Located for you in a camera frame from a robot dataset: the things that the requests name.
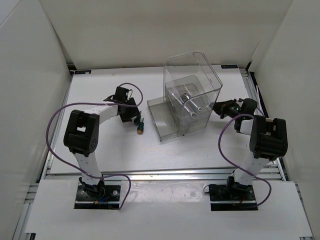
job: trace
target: clear plastic tray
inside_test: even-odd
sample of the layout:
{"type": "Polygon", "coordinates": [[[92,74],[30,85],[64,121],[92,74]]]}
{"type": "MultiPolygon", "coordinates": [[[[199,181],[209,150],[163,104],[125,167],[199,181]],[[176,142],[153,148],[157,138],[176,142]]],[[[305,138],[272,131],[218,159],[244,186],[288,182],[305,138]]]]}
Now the clear plastic tray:
{"type": "Polygon", "coordinates": [[[205,128],[221,87],[203,53],[170,57],[164,63],[163,97],[147,101],[159,140],[205,128]]]}

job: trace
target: white board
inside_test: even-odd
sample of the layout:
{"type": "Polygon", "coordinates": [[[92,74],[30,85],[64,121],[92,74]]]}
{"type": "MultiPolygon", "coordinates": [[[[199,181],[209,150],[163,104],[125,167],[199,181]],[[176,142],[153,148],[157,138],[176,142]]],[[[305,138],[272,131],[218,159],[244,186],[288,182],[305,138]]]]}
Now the white board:
{"type": "MultiPolygon", "coordinates": [[[[237,212],[212,212],[209,196],[202,193],[206,183],[133,182],[122,210],[88,210],[73,208],[78,181],[42,180],[25,231],[36,233],[36,240],[299,240],[312,236],[293,182],[272,181],[272,194],[258,211],[237,212]]],[[[255,181],[253,187],[259,202],[268,186],[255,181]]]]}
{"type": "Polygon", "coordinates": [[[46,159],[47,122],[71,77],[38,0],[0,0],[0,56],[0,239],[12,239],[46,159]]]}
{"type": "Polygon", "coordinates": [[[41,0],[78,69],[162,66],[195,50],[245,68],[259,62],[291,2],[41,0]]]}
{"type": "MultiPolygon", "coordinates": [[[[247,98],[239,69],[222,69],[213,66],[220,77],[223,87],[218,101],[247,98]]],[[[91,74],[75,75],[72,80],[67,103],[101,102],[114,94],[121,83],[133,83],[141,88],[144,99],[139,106],[144,118],[144,133],[137,134],[132,122],[122,123],[120,117],[114,117],[99,128],[99,142],[95,151],[98,167],[102,172],[171,170],[188,168],[223,168],[229,165],[219,154],[218,137],[229,117],[220,119],[212,112],[205,129],[186,134],[178,138],[160,142],[151,120],[147,100],[163,96],[163,68],[123,68],[92,70],[91,74]]],[[[133,89],[136,102],[140,94],[133,89]]],[[[75,106],[65,110],[61,128],[57,137],[55,152],[70,163],[77,164],[74,156],[63,144],[63,137],[72,110],[86,110],[91,106],[75,106]]],[[[249,153],[247,135],[236,133],[233,125],[222,139],[223,150],[230,159],[240,164],[249,153]]],[[[55,173],[76,173],[76,169],[53,160],[50,170],[55,173]]]]}

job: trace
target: black bracket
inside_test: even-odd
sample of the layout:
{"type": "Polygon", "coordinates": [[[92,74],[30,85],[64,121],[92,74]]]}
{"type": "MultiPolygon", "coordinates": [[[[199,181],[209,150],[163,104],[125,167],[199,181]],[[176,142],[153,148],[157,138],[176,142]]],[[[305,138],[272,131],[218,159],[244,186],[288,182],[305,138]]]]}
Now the black bracket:
{"type": "Polygon", "coordinates": [[[209,186],[211,211],[256,211],[258,207],[254,190],[243,196],[232,195],[226,191],[226,185],[210,184],[209,186]]]}
{"type": "Polygon", "coordinates": [[[120,205],[120,185],[104,185],[104,194],[99,199],[92,198],[84,191],[82,185],[78,185],[74,202],[75,209],[106,209],[115,210],[120,205]]]}

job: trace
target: purple cable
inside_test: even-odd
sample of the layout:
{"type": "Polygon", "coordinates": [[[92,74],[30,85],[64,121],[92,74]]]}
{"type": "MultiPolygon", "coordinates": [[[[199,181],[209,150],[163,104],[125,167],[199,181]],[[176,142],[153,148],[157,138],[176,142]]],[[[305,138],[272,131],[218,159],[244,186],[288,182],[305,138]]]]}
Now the purple cable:
{"type": "Polygon", "coordinates": [[[218,148],[219,148],[219,152],[220,152],[221,156],[224,158],[224,160],[226,160],[226,161],[227,161],[228,163],[230,163],[232,166],[240,169],[241,171],[245,172],[246,174],[249,174],[250,176],[253,176],[255,179],[264,181],[266,184],[268,184],[268,186],[269,186],[269,192],[268,192],[267,196],[265,197],[265,199],[264,199],[263,201],[257,203],[257,204],[254,205],[254,206],[248,207],[248,208],[255,208],[255,207],[260,206],[261,204],[263,204],[265,201],[268,200],[268,198],[270,197],[271,191],[272,191],[271,184],[270,184],[267,180],[265,180],[265,179],[263,179],[263,178],[261,178],[261,177],[254,176],[254,174],[252,174],[251,172],[245,170],[244,168],[242,168],[242,167],[240,167],[239,165],[237,165],[237,164],[233,163],[232,161],[230,161],[230,160],[224,155],[224,153],[223,153],[222,150],[221,150],[221,138],[222,138],[224,132],[226,131],[227,127],[228,127],[233,121],[235,121],[236,119],[241,118],[241,117],[254,118],[254,116],[252,116],[252,115],[250,115],[250,114],[239,114],[238,116],[235,116],[234,118],[232,118],[232,119],[224,126],[224,128],[222,129],[222,131],[221,131],[221,133],[220,133],[220,136],[219,136],[219,139],[218,139],[218,148]]]}
{"type": "Polygon", "coordinates": [[[122,83],[121,85],[119,85],[119,87],[122,86],[122,85],[131,85],[131,86],[134,86],[136,89],[138,89],[138,91],[139,91],[140,94],[141,94],[141,100],[140,100],[140,102],[139,102],[137,105],[128,105],[128,104],[123,104],[123,103],[101,103],[101,102],[99,102],[99,103],[93,103],[93,102],[74,102],[74,103],[70,103],[70,104],[67,104],[67,105],[64,105],[64,106],[60,107],[58,110],[56,110],[56,111],[54,112],[54,114],[52,115],[52,117],[51,117],[50,120],[49,120],[49,123],[48,123],[48,125],[47,125],[47,127],[46,127],[46,131],[45,131],[45,143],[46,143],[46,146],[48,147],[50,153],[52,153],[53,156],[55,156],[58,160],[60,160],[60,161],[63,162],[64,164],[67,164],[67,165],[69,165],[69,166],[77,169],[77,170],[80,171],[81,173],[84,173],[84,174],[86,174],[88,177],[93,178],[93,179],[101,179],[101,180],[103,180],[103,179],[107,179],[107,178],[111,178],[111,177],[116,177],[116,176],[121,176],[121,177],[125,177],[126,179],[128,179],[128,181],[129,181],[129,188],[128,188],[128,191],[126,192],[125,196],[124,196],[124,199],[123,199],[120,207],[118,208],[119,210],[122,209],[122,207],[123,207],[123,205],[124,205],[124,203],[125,203],[128,195],[129,195],[129,192],[130,192],[130,190],[131,190],[131,180],[130,180],[130,178],[128,177],[128,175],[126,175],[126,174],[111,174],[111,175],[107,175],[107,176],[92,176],[92,175],[90,175],[90,174],[87,174],[87,172],[84,171],[82,168],[80,168],[80,167],[78,167],[78,166],[76,166],[76,165],[74,165],[74,164],[72,164],[72,163],[70,163],[70,162],[62,159],[61,157],[59,157],[59,156],[55,153],[55,151],[54,151],[54,150],[51,148],[51,146],[50,146],[50,142],[49,142],[49,131],[50,131],[50,126],[51,126],[51,124],[52,124],[55,116],[56,116],[58,113],[60,113],[61,110],[65,109],[65,108],[67,108],[67,107],[76,106],[76,105],[93,105],[93,106],[105,106],[105,105],[114,106],[114,105],[117,105],[117,106],[129,107],[129,108],[138,107],[138,106],[142,103],[142,101],[143,101],[143,99],[144,99],[144,95],[143,95],[142,91],[140,90],[140,88],[137,87],[136,85],[130,83],[130,82],[122,83]]]}

